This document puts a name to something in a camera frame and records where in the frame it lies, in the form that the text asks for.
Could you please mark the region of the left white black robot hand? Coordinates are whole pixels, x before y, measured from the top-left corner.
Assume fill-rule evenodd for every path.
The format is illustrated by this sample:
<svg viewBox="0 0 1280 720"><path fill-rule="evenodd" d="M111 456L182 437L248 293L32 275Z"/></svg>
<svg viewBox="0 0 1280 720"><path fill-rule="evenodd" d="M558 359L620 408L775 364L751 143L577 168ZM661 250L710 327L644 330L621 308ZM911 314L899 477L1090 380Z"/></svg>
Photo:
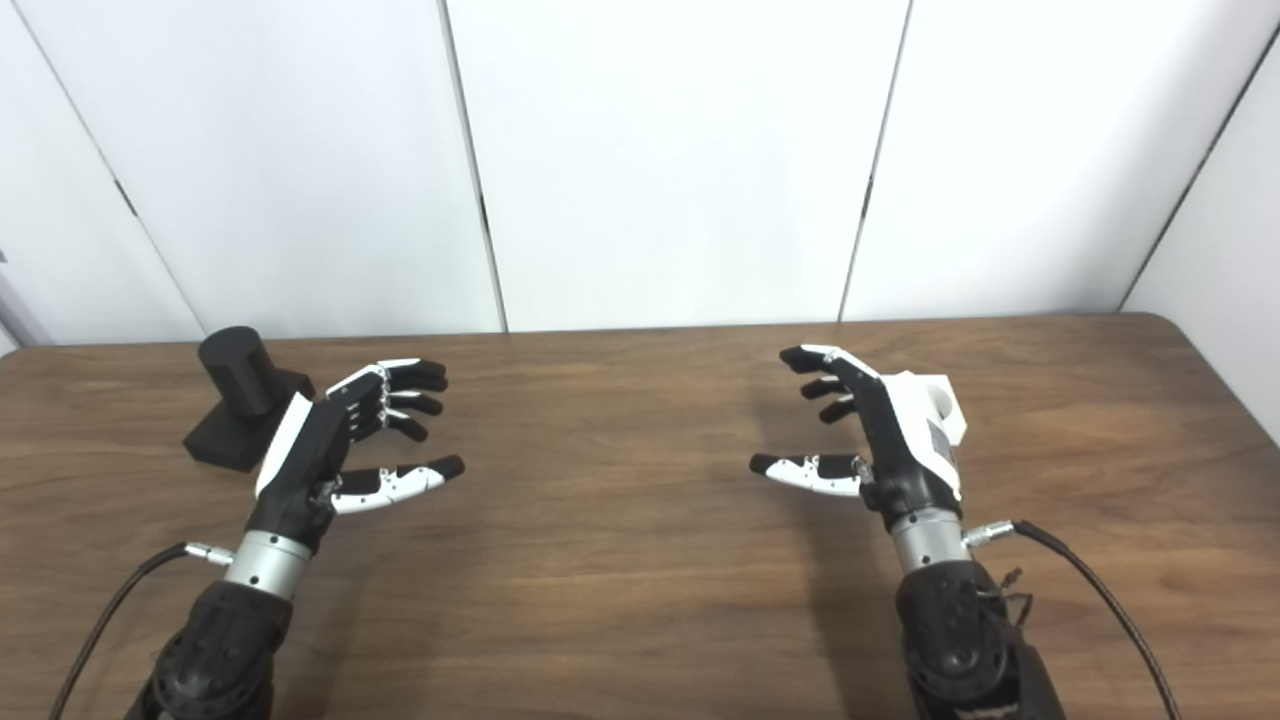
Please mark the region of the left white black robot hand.
<svg viewBox="0 0 1280 720"><path fill-rule="evenodd" d="M422 443L420 415L438 416L447 369L421 357L370 363L317 400L294 395L271 438L244 529L320 550L333 520L417 497L465 471L457 455L422 464L351 470L351 448L394 430Z"/></svg>

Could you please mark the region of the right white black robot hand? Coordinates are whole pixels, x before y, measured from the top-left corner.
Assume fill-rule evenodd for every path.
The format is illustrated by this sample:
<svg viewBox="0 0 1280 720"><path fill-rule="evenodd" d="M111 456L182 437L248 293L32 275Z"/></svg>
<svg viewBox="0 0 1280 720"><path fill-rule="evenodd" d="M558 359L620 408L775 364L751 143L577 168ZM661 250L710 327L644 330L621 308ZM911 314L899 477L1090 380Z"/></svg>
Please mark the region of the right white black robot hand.
<svg viewBox="0 0 1280 720"><path fill-rule="evenodd" d="M833 424L856 418L870 455L755 454L753 473L820 495L861 498L886 528L925 510L963 515L955 448L968 423L946 375L882 374L826 345L787 347L780 360L796 374L817 375L801 388L803 397L835 396L819 419Z"/></svg>

